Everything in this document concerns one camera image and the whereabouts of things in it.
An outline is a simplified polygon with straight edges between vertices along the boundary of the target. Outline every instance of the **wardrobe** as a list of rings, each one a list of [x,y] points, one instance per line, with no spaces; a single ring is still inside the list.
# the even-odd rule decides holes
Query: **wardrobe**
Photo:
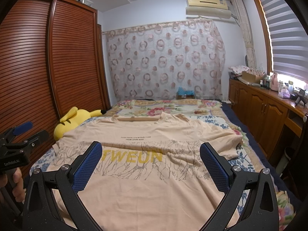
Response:
[[[110,108],[97,10],[76,0],[18,0],[0,25],[0,132],[31,121],[49,139],[22,167],[54,143],[53,130],[73,106]]]

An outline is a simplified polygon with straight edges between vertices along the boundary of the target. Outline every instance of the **yellow plush toy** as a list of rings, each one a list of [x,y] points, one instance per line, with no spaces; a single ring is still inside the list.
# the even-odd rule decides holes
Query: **yellow plush toy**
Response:
[[[77,107],[71,108],[70,111],[60,119],[60,123],[54,129],[54,139],[58,141],[63,137],[64,133],[78,127],[85,120],[95,116],[102,116],[105,113],[105,110],[88,112],[84,109],[78,109]]]

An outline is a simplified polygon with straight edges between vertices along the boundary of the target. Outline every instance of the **window frame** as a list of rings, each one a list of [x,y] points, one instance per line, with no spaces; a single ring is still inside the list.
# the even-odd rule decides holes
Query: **window frame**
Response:
[[[265,40],[265,49],[266,49],[267,74],[269,75],[271,72],[273,72],[273,69],[272,69],[272,47],[271,47],[271,43],[270,43],[269,30],[268,30],[266,18],[265,18],[264,11],[263,11],[260,0],[254,0],[254,2],[256,4],[256,7],[257,7],[257,10],[258,10],[258,13],[259,13],[259,17],[260,17],[260,20],[261,20],[261,24],[262,24],[264,40]]]

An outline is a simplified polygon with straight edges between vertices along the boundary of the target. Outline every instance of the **white wall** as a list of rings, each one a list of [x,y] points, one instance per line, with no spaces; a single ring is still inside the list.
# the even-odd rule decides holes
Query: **white wall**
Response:
[[[98,23],[103,31],[120,29],[144,24],[186,20],[186,0],[137,0],[104,13],[98,13]],[[228,97],[228,67],[245,65],[246,49],[241,29],[234,18],[215,20],[226,50],[225,65],[222,72],[223,98]],[[110,102],[116,103],[110,68],[108,65],[107,44],[103,42],[104,63]]]
[[[257,61],[257,68],[262,67],[266,71],[267,60],[266,60],[265,40],[256,4],[254,0],[243,0],[243,3],[245,5],[251,27],[252,38],[254,42],[254,51]]]

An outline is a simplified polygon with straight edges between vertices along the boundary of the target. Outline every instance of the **beige t-shirt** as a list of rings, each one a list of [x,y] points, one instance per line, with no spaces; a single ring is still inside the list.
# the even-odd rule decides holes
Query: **beige t-shirt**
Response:
[[[241,139],[229,128],[182,114],[115,115],[65,133],[48,170],[71,164],[99,141],[102,158],[78,195],[103,230],[199,230],[224,196],[200,159],[200,145],[209,142],[231,159],[238,156],[235,148]],[[55,196],[67,213],[57,192]],[[238,217],[235,211],[230,225]]]

